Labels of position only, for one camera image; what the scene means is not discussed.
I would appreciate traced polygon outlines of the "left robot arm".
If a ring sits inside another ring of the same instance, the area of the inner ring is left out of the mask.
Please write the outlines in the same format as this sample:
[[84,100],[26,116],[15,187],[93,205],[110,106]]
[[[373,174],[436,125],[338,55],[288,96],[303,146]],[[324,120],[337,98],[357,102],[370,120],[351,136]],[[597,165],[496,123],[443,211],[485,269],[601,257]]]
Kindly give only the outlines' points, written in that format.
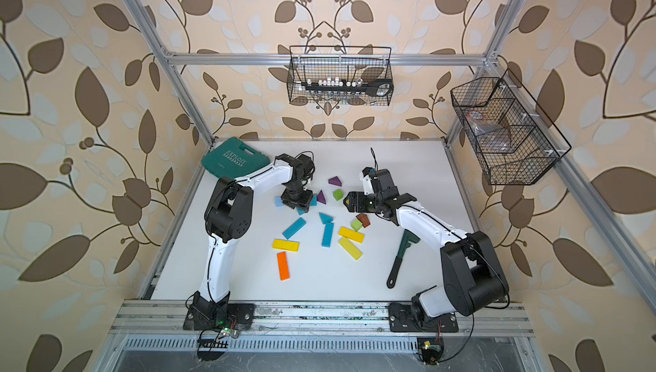
[[209,237],[208,259],[198,295],[203,303],[221,305],[229,299],[229,278],[238,240],[246,235],[253,218],[256,195],[284,188],[283,205],[307,212],[314,198],[307,188],[315,172],[314,153],[276,156],[269,165],[248,175],[221,177],[203,215]]

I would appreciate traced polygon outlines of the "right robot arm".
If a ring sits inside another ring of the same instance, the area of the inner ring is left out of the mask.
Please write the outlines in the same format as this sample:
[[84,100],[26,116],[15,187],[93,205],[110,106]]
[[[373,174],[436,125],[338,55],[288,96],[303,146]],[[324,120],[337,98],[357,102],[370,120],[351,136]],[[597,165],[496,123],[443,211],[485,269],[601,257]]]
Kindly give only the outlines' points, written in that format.
[[367,167],[360,172],[361,192],[349,192],[350,212],[369,213],[408,230],[440,254],[442,283],[413,297],[413,315],[433,319],[459,313],[469,317],[508,298],[510,288],[490,237],[468,233],[431,213],[411,194],[402,194],[391,172]]

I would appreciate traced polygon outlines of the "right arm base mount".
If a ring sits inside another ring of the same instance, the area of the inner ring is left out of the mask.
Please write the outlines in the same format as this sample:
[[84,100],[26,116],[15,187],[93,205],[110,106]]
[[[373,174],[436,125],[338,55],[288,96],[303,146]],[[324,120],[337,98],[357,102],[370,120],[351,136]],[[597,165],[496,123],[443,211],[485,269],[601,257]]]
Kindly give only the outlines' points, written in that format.
[[389,329],[392,333],[457,333],[459,325],[454,313],[429,317],[418,300],[408,303],[391,302],[388,307]]

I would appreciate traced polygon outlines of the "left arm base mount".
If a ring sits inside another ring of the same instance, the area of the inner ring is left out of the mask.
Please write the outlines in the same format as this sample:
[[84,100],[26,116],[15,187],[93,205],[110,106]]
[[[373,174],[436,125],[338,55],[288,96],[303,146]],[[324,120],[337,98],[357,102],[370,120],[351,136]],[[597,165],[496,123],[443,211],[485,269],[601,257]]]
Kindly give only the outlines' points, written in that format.
[[183,329],[192,331],[249,329],[255,319],[256,305],[233,303],[230,294],[219,303],[208,301],[196,292],[186,300],[187,314]]

